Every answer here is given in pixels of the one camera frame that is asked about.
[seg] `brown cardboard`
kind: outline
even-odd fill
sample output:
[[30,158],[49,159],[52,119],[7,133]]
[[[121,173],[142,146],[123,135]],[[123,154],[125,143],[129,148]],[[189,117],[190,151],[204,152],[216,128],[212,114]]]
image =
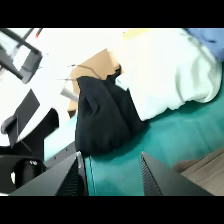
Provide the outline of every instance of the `brown cardboard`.
[[[107,75],[113,74],[115,70],[119,67],[119,63],[116,61],[115,57],[113,57],[113,55],[109,53],[107,49],[104,49],[103,51],[94,55],[81,65],[92,68],[102,79],[106,79]],[[72,71],[71,78],[77,79],[78,77],[81,76],[96,77],[95,74],[89,69],[82,67],[75,67]],[[80,89],[77,81],[72,82],[74,86],[74,92],[79,94]],[[77,109],[78,104],[74,101],[71,101],[68,111]]]

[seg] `teal table surface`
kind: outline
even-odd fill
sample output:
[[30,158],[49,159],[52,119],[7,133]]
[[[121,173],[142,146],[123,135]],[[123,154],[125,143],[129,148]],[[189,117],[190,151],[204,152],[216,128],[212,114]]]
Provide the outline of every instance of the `teal table surface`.
[[[167,110],[151,119],[148,128],[123,147],[108,155],[87,158],[85,164],[89,194],[143,195],[140,162],[142,151],[171,167],[179,160],[201,158],[223,147],[223,83],[219,94],[211,102],[188,102],[178,110]],[[73,141],[76,119],[69,121]],[[60,129],[63,136],[69,132],[69,128]],[[46,151],[54,147],[59,150],[62,145],[58,146],[57,143],[56,146],[54,140],[57,136],[57,142],[61,141],[60,133],[53,133],[46,139]]]

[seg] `white cloth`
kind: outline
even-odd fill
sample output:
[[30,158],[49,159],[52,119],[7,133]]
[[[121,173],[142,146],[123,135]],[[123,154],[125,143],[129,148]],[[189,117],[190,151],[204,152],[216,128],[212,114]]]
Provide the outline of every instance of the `white cloth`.
[[221,63],[183,29],[155,28],[120,44],[127,75],[116,83],[128,86],[142,121],[186,101],[206,103],[219,91]]

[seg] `blue cloth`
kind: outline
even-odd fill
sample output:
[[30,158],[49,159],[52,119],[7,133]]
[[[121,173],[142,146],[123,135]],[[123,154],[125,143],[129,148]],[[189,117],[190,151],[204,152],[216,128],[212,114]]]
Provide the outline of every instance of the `blue cloth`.
[[224,61],[224,28],[185,28],[185,30],[207,46],[219,61]]

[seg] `computer mouse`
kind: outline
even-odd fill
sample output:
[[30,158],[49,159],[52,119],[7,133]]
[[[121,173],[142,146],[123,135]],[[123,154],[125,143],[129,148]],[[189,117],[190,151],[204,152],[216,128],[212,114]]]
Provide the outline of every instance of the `computer mouse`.
[[16,115],[12,115],[11,117],[7,118],[1,125],[1,133],[7,134],[16,121],[17,121]]

